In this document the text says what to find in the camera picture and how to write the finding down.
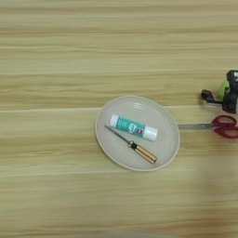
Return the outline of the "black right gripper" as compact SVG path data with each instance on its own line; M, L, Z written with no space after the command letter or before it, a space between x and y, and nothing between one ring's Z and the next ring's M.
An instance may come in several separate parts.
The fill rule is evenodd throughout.
M222 101L216 100L211 91L205 89L201 92L201 98L207 103L222 104L222 109L225 112L238 113L238 93L231 89L225 93L223 103Z

